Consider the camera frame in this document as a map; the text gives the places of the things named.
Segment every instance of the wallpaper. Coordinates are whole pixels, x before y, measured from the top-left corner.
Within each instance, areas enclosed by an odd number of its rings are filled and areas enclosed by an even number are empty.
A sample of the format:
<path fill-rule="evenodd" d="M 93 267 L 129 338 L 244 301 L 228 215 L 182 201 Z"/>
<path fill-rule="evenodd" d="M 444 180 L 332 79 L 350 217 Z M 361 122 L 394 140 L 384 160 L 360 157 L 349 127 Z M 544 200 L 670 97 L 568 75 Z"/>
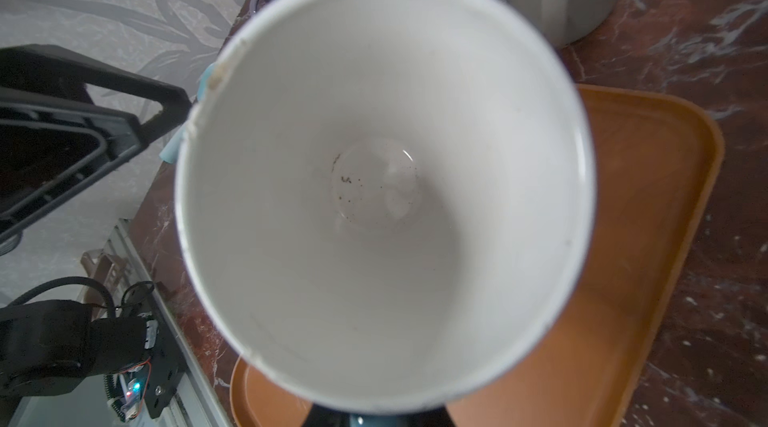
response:
<path fill-rule="evenodd" d="M 0 0 L 0 47 L 57 44 L 193 96 L 243 1 Z M 133 112 L 141 121 L 157 111 L 139 98 L 89 91 L 97 105 Z M 19 247 L 0 257 L 0 306 L 46 280 L 83 275 L 82 253 L 100 249 L 118 218 L 134 215 L 169 136 L 24 231 Z M 41 298 L 78 291 L 60 287 Z"/>

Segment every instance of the dark red marble surface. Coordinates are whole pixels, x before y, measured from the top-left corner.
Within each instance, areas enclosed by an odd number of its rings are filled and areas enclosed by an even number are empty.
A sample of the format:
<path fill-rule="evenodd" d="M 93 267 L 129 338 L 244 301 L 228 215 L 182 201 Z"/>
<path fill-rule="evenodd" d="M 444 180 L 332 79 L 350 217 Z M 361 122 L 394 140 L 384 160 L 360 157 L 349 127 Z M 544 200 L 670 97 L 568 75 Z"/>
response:
<path fill-rule="evenodd" d="M 726 139 L 626 425 L 768 426 L 766 12 L 768 0 L 618 0 L 596 31 L 561 51 L 576 82 L 681 96 L 705 108 Z M 164 164 L 130 236 L 229 412 L 236 354 L 187 277 L 173 182 L 174 167 Z"/>

